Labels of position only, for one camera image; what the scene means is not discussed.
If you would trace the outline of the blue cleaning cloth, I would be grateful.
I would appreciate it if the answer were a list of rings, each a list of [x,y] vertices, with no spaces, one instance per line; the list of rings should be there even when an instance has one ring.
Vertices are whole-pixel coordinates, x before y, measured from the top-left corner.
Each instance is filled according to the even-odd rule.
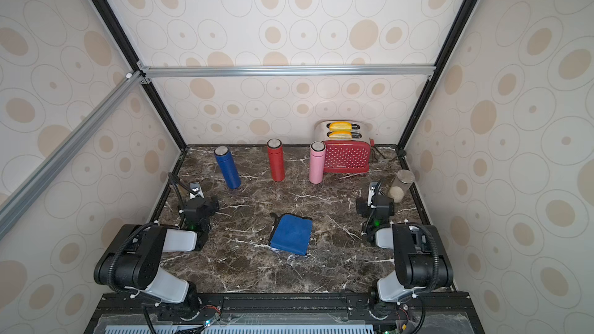
[[[306,256],[313,229],[310,218],[285,213],[270,213],[274,226],[269,238],[269,246],[294,255]]]

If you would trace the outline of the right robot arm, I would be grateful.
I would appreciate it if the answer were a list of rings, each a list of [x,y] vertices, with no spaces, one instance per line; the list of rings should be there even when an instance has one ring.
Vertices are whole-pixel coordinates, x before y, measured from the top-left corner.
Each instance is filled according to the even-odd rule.
[[[394,252],[394,269],[371,289],[374,300],[404,303],[453,284],[453,267],[436,227],[410,221],[391,222],[394,201],[370,187],[367,198],[356,201],[364,218],[362,235],[370,244]]]

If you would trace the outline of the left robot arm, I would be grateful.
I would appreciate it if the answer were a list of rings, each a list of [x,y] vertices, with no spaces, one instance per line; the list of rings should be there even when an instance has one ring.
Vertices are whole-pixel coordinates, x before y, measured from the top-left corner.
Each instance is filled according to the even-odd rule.
[[[208,241],[210,218],[220,209],[215,196],[197,196],[182,208],[179,227],[156,222],[125,224],[94,267],[94,281],[113,292],[147,295],[186,310],[197,310],[202,301],[195,284],[177,278],[160,266],[164,253],[198,252]]]

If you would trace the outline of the blue thermos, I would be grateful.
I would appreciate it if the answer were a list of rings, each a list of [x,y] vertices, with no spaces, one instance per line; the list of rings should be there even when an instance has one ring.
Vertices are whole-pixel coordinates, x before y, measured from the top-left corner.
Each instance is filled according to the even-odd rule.
[[[221,145],[215,148],[214,154],[227,186],[232,190],[239,188],[241,178],[230,149]]]

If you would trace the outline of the red thermos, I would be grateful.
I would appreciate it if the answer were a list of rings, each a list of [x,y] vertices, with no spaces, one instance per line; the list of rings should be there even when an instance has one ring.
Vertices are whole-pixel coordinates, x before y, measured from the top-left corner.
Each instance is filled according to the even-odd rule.
[[[272,179],[275,182],[281,182],[286,176],[282,141],[280,139],[269,139],[267,141],[267,150]]]

